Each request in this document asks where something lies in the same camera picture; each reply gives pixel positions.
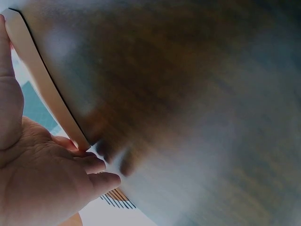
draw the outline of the wooden surface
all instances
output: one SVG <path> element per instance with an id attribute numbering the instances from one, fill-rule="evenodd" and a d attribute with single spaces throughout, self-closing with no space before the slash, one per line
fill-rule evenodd
<path id="1" fill-rule="evenodd" d="M 158 225 L 301 224 L 299 0 L 11 5 L 88 140 Z"/>
<path id="2" fill-rule="evenodd" d="M 83 226 L 83 223 L 81 221 L 79 213 L 77 213 L 58 226 Z"/>

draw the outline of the palm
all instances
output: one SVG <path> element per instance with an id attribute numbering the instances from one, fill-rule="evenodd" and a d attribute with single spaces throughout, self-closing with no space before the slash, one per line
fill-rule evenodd
<path id="1" fill-rule="evenodd" d="M 97 174 L 102 160 L 22 118 L 23 105 L 0 16 L 0 225 L 56 225 L 118 187 L 119 176 Z"/>
<path id="2" fill-rule="evenodd" d="M 29 119 L 23 119 L 20 140 L 6 152 L 11 155 L 0 171 L 1 184 L 6 184 L 0 203 L 7 222 L 56 224 L 101 195 L 87 173 L 104 170 L 104 163 L 94 156 L 74 158 L 52 140 L 47 130 Z M 117 179 L 112 183 L 118 185 L 118 178 L 107 178 Z M 103 183 L 103 192 L 112 183 Z"/>

